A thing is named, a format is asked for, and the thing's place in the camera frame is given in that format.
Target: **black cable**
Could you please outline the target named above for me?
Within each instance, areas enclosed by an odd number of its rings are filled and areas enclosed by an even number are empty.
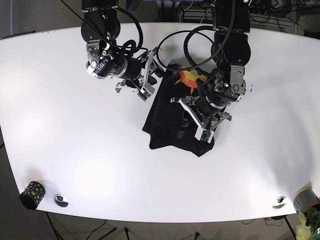
[[[86,238],[86,240],[88,240],[88,239],[90,238],[90,236],[91,236],[95,231],[97,231],[99,228],[101,228],[103,225],[105,225],[106,222],[107,222],[107,220],[104,220],[103,224],[100,225],[100,226],[98,226],[95,230],[93,230],[93,231],[89,234],[89,236]]]
[[[196,62],[192,59],[192,57],[190,56],[189,54],[189,50],[188,50],[188,43],[191,39],[191,37],[196,33],[196,32],[199,32],[199,31],[203,31],[203,30],[208,30],[208,31],[213,31],[213,27],[212,26],[207,26],[207,25],[204,25],[204,26],[198,26],[196,27],[195,29],[193,29],[192,31],[193,32],[190,32],[184,39],[184,43],[183,43],[183,52],[184,52],[184,55],[185,55],[185,58],[187,59],[187,61],[189,62],[189,64],[191,66],[196,66]],[[217,46],[215,45],[215,42],[211,40],[211,38],[209,38],[208,36],[204,35],[204,37],[206,37],[211,43],[212,45],[214,45],[215,49],[217,49]],[[204,75],[206,77],[209,76],[209,73],[202,70],[200,67],[195,67],[194,68],[197,72],[199,72],[201,75]]]
[[[185,19],[185,10],[183,9],[183,7],[179,4],[179,6],[178,6],[178,8],[180,8],[181,9],[181,14],[182,14],[182,20],[184,21],[184,19]]]
[[[136,29],[138,30],[138,33],[139,33],[139,43],[136,46],[136,48],[140,49],[142,47],[142,44],[144,43],[144,33],[142,32],[142,28],[141,28],[138,20],[130,12],[124,10],[123,8],[121,8],[119,6],[116,8],[116,10],[127,15],[134,22]]]
[[[300,5],[286,5],[286,6],[283,6],[283,7],[293,7],[293,6],[300,6]],[[300,12],[300,11],[308,11],[310,9],[315,9],[315,8],[319,8],[320,7],[320,5],[315,6],[315,5],[311,5],[311,4],[308,4],[307,6],[304,9],[298,9],[298,10],[290,10],[290,9],[289,10],[275,10],[274,12],[278,12],[278,13]]]
[[[295,22],[295,21],[293,21],[290,17],[288,17],[288,16],[285,16],[284,18],[286,18],[286,19],[290,19],[291,20],[291,22],[293,22],[294,24],[297,24],[300,28],[301,28],[301,30],[303,31],[303,32],[305,32],[305,30],[302,28],[302,26],[299,24],[299,23],[297,23],[297,22]]]
[[[52,223],[51,218],[50,218],[50,216],[49,216],[49,213],[48,213],[47,211],[45,212],[45,215],[46,215],[46,217],[47,217],[47,219],[48,219],[48,221],[49,221],[49,223],[50,223],[50,226],[51,226],[51,228],[52,228],[52,231],[53,231],[56,239],[57,239],[57,240],[64,240],[64,238],[60,235],[60,233],[55,229],[55,226],[54,226],[54,224]]]
[[[156,18],[155,22],[158,22],[160,20],[160,16],[161,16],[161,13],[160,13],[160,10],[158,8],[158,17]]]
[[[243,225],[249,225],[249,224],[252,224],[252,223],[254,222],[254,220],[255,220],[255,219],[253,219],[251,222],[248,222],[248,223],[244,223],[244,221],[241,220],[241,223],[242,223]]]
[[[167,70],[170,70],[170,71],[188,71],[188,70],[192,70],[192,69],[195,69],[195,68],[198,68],[198,67],[201,67],[202,65],[206,64],[207,62],[209,62],[211,59],[213,59],[220,51],[221,49],[225,46],[229,36],[230,36],[230,33],[232,31],[232,27],[234,25],[234,21],[235,21],[235,15],[236,15],[236,0],[232,0],[232,12],[231,12],[231,19],[230,19],[230,24],[229,24],[229,27],[228,27],[228,31],[224,37],[224,40],[223,42],[221,43],[221,45],[219,46],[219,48],[217,49],[217,51],[211,56],[209,57],[207,60],[197,64],[196,66],[192,66],[192,67],[186,67],[186,68],[180,68],[180,69],[174,69],[174,68],[169,68],[168,66],[164,65],[163,62],[160,60],[159,58],[159,49],[161,47],[161,45],[164,43],[165,40],[167,40],[168,38],[170,38],[171,36],[173,35],[176,35],[176,34],[180,34],[180,33],[190,33],[192,31],[189,31],[189,30],[184,30],[184,31],[177,31],[177,32],[174,32],[168,36],[166,36],[161,42],[160,44],[158,45],[158,49],[155,53],[156,55],[156,58],[159,62],[159,64],[164,67],[165,69]]]
[[[279,23],[278,16],[277,16],[277,15],[275,15],[275,18],[276,18],[276,22],[278,23],[278,26],[279,26],[280,32],[282,33],[282,30],[281,30],[281,26],[280,26],[280,23]]]
[[[265,225],[268,226],[268,227],[271,227],[271,226],[281,227],[281,226],[282,226],[282,219],[280,220],[280,221],[281,221],[281,224],[280,224],[280,225],[276,225],[276,224],[270,224],[270,225],[268,225],[267,221],[271,221],[271,220],[272,220],[271,217],[266,217],[266,218],[264,218]]]
[[[147,50],[147,48],[145,47],[125,47],[125,46],[119,46],[119,45],[115,45],[112,44],[112,42],[110,40],[108,40],[107,38],[105,38],[104,36],[102,36],[100,33],[98,33],[95,29],[93,29],[89,23],[87,23],[86,20],[84,20],[82,17],[80,17],[71,7],[68,6],[68,4],[66,4],[63,0],[60,0],[60,2],[62,2],[78,19],[80,19],[85,25],[87,25],[95,34],[98,35],[98,37],[105,41],[107,44],[109,44],[110,46],[116,47],[116,48],[121,48],[121,49],[134,49],[134,50]]]
[[[259,23],[259,24],[265,24],[265,23],[267,23],[267,22],[270,20],[270,18],[271,18],[271,12],[268,11],[268,13],[269,13],[269,16],[268,16],[268,19],[267,19],[266,21],[258,21],[258,20],[256,20],[256,19],[254,19],[250,14],[249,14],[249,17],[250,17],[253,21],[255,21],[255,22]]]

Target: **metal bracket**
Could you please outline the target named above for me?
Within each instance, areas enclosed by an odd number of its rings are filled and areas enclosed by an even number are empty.
[[[246,92],[246,82],[244,81],[245,67],[241,65],[231,65],[230,87],[232,94],[244,95]]]
[[[175,97],[172,97],[170,100],[170,103],[179,103],[183,107],[183,109],[190,114],[190,116],[198,126],[194,135],[194,137],[198,141],[205,141],[205,142],[211,143],[212,138],[214,136],[215,128],[220,123],[222,123],[222,121],[226,119],[231,121],[232,116],[227,112],[219,112],[218,113],[219,117],[221,117],[220,120],[218,121],[218,119],[215,116],[212,117],[211,127],[210,129],[206,129],[207,123],[205,121],[201,122],[198,116],[196,115],[196,113],[194,112],[194,110],[190,107],[190,106],[196,105],[196,101],[198,99],[199,99],[199,96],[196,96],[196,97],[186,96],[185,98],[179,98],[179,100]]]
[[[143,81],[141,84],[141,89],[136,93],[136,95],[141,98],[144,102],[155,92],[155,89],[153,86],[151,86],[150,83],[148,83],[148,78],[150,74],[150,66],[151,63],[154,60],[154,51],[150,50],[147,54],[147,61],[145,63],[144,68],[144,76]]]

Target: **white table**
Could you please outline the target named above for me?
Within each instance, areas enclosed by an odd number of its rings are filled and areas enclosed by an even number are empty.
[[[197,27],[141,26],[150,49]],[[185,36],[166,42],[164,63],[185,62],[178,60]],[[135,26],[122,24],[117,42],[131,38],[138,41]],[[320,41],[252,29],[249,44],[248,92],[227,108],[233,120],[218,127],[213,150],[198,158],[173,146],[149,149],[142,127],[155,96],[143,102],[116,93],[115,78],[88,75],[79,27],[1,40],[0,125],[18,190],[39,181],[46,189],[39,210],[97,219],[190,223],[294,213],[290,201],[280,210],[272,204],[310,180],[320,193]],[[189,46],[195,59],[210,55],[200,35]],[[69,206],[57,206],[56,194]]]

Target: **potted plant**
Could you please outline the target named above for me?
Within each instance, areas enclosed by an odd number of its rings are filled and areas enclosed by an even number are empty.
[[[296,226],[297,240],[320,240],[320,200],[309,188],[301,188],[293,196],[293,206],[300,225]]]

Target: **metal grommet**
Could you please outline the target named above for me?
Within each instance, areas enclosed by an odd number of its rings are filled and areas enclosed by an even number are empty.
[[[62,208],[65,208],[69,204],[68,200],[60,194],[55,195],[53,200],[55,204],[57,204],[59,207],[62,207]]]
[[[274,200],[274,204],[272,205],[272,207],[274,209],[281,209],[286,205],[286,203],[287,203],[286,197],[280,196],[276,200]]]

